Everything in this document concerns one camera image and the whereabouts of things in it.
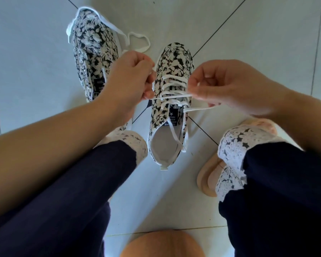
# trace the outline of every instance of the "dark blue trousers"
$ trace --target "dark blue trousers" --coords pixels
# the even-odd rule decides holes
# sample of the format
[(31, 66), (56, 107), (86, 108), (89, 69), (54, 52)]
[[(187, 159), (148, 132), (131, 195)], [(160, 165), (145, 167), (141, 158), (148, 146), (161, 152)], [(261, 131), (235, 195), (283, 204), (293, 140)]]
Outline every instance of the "dark blue trousers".
[(136, 168), (122, 141), (100, 145), (32, 199), (0, 217), (0, 257), (94, 256), (110, 218), (108, 199)]

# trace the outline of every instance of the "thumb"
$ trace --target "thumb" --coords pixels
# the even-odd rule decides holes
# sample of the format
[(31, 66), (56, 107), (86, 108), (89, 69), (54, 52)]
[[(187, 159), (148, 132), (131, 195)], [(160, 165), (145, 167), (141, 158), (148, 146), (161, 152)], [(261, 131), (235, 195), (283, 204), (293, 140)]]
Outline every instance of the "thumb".
[(143, 82), (145, 82), (150, 73), (152, 73), (152, 63), (147, 60), (139, 61), (134, 68), (137, 70), (137, 76), (140, 77), (140, 80)]
[(224, 103), (230, 96), (229, 86), (195, 86), (188, 88), (193, 98), (207, 103)]

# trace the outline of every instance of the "shoe tongue label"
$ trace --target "shoe tongue label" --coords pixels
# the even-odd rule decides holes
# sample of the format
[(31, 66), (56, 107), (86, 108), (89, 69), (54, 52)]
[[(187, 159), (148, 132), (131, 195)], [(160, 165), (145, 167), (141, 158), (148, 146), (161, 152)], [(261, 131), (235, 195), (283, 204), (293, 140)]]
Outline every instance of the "shoe tongue label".
[[(178, 108), (170, 107), (169, 109), (169, 118), (173, 126), (177, 126), (178, 123)], [(165, 122), (163, 126), (169, 126), (168, 122)]]

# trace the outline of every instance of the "sneaker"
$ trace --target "sneaker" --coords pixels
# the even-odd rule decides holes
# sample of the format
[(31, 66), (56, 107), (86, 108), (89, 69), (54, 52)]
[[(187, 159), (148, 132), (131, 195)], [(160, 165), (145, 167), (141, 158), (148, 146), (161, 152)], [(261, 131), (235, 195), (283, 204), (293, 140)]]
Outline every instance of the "sneaker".
[[(130, 45), (130, 35), (145, 38), (148, 46), (138, 49), (145, 52), (150, 47), (149, 39), (130, 32), (127, 36), (100, 13), (90, 7), (80, 7), (67, 28), (68, 41), (72, 39), (78, 76), (85, 90), (87, 102), (94, 100), (105, 87), (112, 63), (125, 51), (121, 50), (118, 34)], [(120, 127), (131, 129), (132, 120)]]
[(156, 65), (155, 99), (147, 144), (160, 169), (167, 170), (187, 148), (187, 110), (191, 97), (186, 91), (194, 64), (189, 50), (175, 42), (165, 47)]

